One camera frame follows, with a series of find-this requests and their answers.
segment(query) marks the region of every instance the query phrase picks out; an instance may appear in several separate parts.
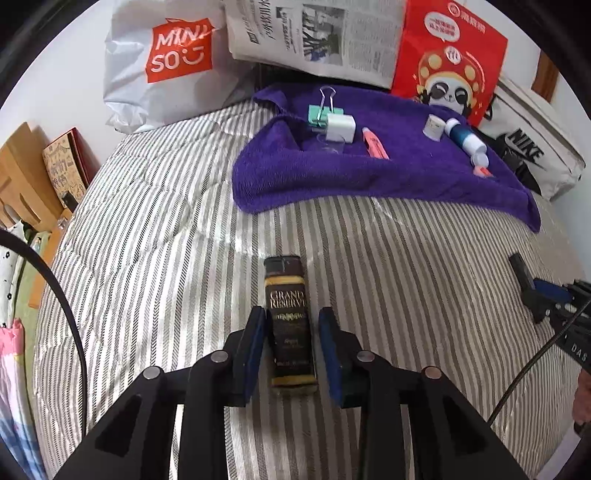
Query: white power adapter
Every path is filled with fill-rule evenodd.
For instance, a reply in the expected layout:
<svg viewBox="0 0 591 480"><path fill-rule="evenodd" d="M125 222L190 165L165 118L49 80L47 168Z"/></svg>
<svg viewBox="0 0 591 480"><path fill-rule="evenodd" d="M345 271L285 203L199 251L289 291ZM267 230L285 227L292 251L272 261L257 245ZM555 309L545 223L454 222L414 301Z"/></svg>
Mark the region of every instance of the white power adapter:
<svg viewBox="0 0 591 480"><path fill-rule="evenodd" d="M355 118L351 115L339 115L338 113L326 114L326 139L330 142L340 141L353 143L355 136Z"/></svg>

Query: black bottle cap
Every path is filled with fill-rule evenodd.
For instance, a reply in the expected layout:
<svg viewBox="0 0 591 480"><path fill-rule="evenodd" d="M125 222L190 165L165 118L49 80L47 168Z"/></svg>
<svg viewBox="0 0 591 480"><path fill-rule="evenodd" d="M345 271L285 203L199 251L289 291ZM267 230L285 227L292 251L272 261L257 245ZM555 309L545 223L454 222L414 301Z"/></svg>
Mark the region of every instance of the black bottle cap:
<svg viewBox="0 0 591 480"><path fill-rule="evenodd" d="M304 267L297 255L284 255L282 257L269 257L264 261L266 277L280 277L282 275L304 276Z"/></svg>

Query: bed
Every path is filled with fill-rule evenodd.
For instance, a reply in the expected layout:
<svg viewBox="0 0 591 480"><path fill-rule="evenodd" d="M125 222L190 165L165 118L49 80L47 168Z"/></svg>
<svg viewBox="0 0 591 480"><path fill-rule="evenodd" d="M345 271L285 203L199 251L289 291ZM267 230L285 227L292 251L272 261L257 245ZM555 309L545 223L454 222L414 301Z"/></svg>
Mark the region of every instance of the bed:
<svg viewBox="0 0 591 480"><path fill-rule="evenodd" d="M277 254L302 256L313 319L331 305L343 330L394 365L438 365L487 417L551 335L522 305L508 256L555 283L583 275L552 206L536 197L538 234L504 213L402 199L325 197L247 215L232 200L232 165L274 114L246 101L127 136L91 184L53 264L85 346L89 426L147 366L190 366L242 328L264 304L262 262ZM316 357L319 392L282 398L264 352L250 405L226 410L231 478L353 478L359 412L332 405L319 342ZM494 424L529 476L571 423L578 371L551 349ZM46 289L33 410L50 476L80 441L79 378Z"/></svg>

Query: newspaper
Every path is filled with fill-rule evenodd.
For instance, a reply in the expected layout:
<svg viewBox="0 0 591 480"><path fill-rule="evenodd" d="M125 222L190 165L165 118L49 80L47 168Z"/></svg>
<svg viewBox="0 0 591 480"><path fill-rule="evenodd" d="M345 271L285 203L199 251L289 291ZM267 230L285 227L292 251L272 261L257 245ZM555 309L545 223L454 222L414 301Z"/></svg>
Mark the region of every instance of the newspaper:
<svg viewBox="0 0 591 480"><path fill-rule="evenodd" d="M390 88L406 0L225 0L239 60Z"/></svg>

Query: cartoon panda illustration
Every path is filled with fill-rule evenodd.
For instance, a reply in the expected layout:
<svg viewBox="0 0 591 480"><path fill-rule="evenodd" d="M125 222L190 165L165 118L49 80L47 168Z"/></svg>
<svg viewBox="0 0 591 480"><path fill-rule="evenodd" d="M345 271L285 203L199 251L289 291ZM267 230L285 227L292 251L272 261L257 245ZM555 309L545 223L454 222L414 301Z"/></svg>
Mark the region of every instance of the cartoon panda illustration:
<svg viewBox="0 0 591 480"><path fill-rule="evenodd" d="M423 55L418 65L417 100L426 105L446 106L465 117L477 106L483 91L479 66L448 46Z"/></svg>

